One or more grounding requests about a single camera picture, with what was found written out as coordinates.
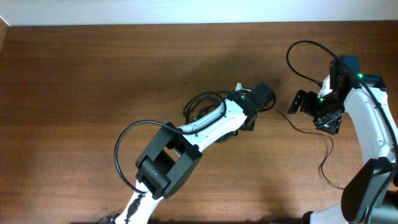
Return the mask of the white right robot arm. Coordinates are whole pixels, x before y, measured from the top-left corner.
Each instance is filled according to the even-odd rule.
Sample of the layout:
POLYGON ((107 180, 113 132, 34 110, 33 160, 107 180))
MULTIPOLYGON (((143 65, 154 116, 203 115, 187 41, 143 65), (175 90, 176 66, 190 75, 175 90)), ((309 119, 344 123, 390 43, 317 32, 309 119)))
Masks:
POLYGON ((299 90, 288 110, 313 118, 317 130, 339 131, 349 114, 361 147, 363 167, 343 189, 341 201, 309 211, 302 223, 397 223, 397 126, 389 110, 386 86, 379 75, 363 73, 355 56, 330 63, 319 93, 299 90))

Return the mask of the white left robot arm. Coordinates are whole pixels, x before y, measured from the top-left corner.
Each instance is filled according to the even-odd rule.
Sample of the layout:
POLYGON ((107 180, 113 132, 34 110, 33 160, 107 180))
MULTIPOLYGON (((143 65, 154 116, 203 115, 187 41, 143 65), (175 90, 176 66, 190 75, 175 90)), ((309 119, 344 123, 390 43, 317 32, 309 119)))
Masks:
POLYGON ((220 105, 194 122, 176 127, 147 119, 122 131, 114 147, 114 165, 121 180, 134 193, 123 212, 104 217, 100 223, 147 223, 160 201, 170 198, 184 185, 208 146, 240 130, 252 131, 258 113, 276 101, 274 91, 265 83, 252 90, 238 83, 225 96, 215 96, 220 105), (160 129, 138 157, 136 183, 131 184, 121 170, 118 152, 127 132, 142 124, 155 124, 160 129))

